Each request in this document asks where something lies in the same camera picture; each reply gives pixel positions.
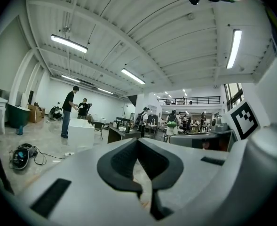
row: white ceiling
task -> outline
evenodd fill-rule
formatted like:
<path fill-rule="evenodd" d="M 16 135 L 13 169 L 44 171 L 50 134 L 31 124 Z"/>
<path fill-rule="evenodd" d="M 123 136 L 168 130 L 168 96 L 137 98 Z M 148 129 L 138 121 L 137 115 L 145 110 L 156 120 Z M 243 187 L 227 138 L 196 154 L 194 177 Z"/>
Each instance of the white ceiling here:
<path fill-rule="evenodd" d="M 70 75 L 118 96 L 252 82 L 271 44 L 268 18 L 256 0 L 233 4 L 201 0 L 197 6 L 188 0 L 26 3 L 37 46 L 53 76 Z M 64 37 L 65 26 L 71 29 L 66 37 L 87 46 L 86 54 L 50 39 L 51 34 Z M 243 33 L 235 65 L 228 70 L 225 57 L 233 29 Z M 124 67 L 146 84 L 124 75 Z"/>

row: ceiling light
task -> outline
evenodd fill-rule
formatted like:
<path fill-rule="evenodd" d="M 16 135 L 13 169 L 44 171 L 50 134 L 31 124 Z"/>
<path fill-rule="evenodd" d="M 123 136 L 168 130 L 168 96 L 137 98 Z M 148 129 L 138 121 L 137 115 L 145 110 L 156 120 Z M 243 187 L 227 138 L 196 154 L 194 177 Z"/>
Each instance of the ceiling light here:
<path fill-rule="evenodd" d="M 240 29 L 233 30 L 230 57 L 226 66 L 227 69 L 231 69 L 233 67 L 234 61 L 236 60 L 236 57 L 237 57 L 238 48 L 240 46 L 241 37 L 242 37 L 242 31 Z"/>
<path fill-rule="evenodd" d="M 104 92 L 106 92 L 106 93 L 109 93 L 109 94 L 113 94 L 112 92 L 106 91 L 106 90 L 104 90 L 104 89 L 100 89 L 100 88 L 97 88 L 97 89 L 99 89 L 99 90 L 101 90 L 101 91 L 104 91 Z"/>
<path fill-rule="evenodd" d="M 69 80 L 71 80 L 71 81 L 75 81 L 75 82 L 80 83 L 79 80 L 73 79 L 73 78 L 71 78 L 71 77 L 68 77 L 68 76 L 65 76 L 65 75 L 61 75 L 61 76 L 64 77 L 64 78 L 67 78 L 67 79 L 69 79 Z"/>
<path fill-rule="evenodd" d="M 52 34 L 50 36 L 50 39 L 52 41 L 55 41 L 55 42 L 67 45 L 67 46 L 72 47 L 72 48 L 75 48 L 75 49 L 77 49 L 77 50 L 79 50 L 79 51 L 81 51 L 83 53 L 87 52 L 87 48 L 86 47 L 84 47 L 84 46 L 82 46 L 82 45 L 80 45 L 78 43 L 75 43 L 73 41 L 70 41 L 69 39 L 65 39 L 65 38 L 62 38 L 62 37 L 54 35 L 54 34 Z"/>
<path fill-rule="evenodd" d="M 136 80 L 137 82 L 141 83 L 142 85 L 145 84 L 144 81 L 142 81 L 141 79 L 139 79 L 137 76 L 135 76 L 134 74 L 132 74 L 131 72 L 129 72 L 128 70 L 126 70 L 125 68 L 121 70 L 124 74 L 126 74 L 127 76 L 131 77 L 132 79 Z"/>

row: black t-shirt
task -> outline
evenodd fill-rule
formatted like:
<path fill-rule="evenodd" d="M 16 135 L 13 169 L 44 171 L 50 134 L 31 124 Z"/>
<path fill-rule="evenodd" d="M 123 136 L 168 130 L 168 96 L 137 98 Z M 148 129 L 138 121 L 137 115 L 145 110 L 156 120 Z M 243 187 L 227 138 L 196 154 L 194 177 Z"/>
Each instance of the black t-shirt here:
<path fill-rule="evenodd" d="M 88 104 L 87 103 L 80 103 L 79 104 L 79 115 L 86 115 L 88 109 Z"/>
<path fill-rule="evenodd" d="M 64 104 L 62 106 L 62 109 L 65 110 L 65 111 L 71 111 L 71 105 L 69 104 L 69 102 L 73 102 L 73 92 L 69 92 L 65 101 L 64 101 Z"/>

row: balcony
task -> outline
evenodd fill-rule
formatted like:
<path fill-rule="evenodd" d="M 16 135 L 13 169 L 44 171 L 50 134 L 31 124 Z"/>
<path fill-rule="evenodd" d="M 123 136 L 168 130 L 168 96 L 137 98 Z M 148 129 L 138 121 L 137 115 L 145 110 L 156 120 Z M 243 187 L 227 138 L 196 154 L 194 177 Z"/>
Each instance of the balcony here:
<path fill-rule="evenodd" d="M 159 104 L 165 109 L 185 109 L 191 112 L 198 111 L 199 109 L 221 109 L 220 96 L 210 97 L 185 97 L 173 99 L 158 99 Z"/>

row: jeans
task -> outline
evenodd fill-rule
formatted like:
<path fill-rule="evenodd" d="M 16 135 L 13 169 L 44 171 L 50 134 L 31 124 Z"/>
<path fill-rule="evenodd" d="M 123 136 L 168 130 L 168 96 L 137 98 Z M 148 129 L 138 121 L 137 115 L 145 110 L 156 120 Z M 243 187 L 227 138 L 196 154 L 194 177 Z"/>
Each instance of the jeans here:
<path fill-rule="evenodd" d="M 86 116 L 85 115 L 78 115 L 78 117 L 77 117 L 78 119 L 86 119 Z"/>
<path fill-rule="evenodd" d="M 63 117 L 61 135 L 67 135 L 68 124 L 69 124 L 69 119 L 70 119 L 70 116 L 71 116 L 71 112 L 63 110 L 63 114 L 64 114 L 64 117 Z"/>

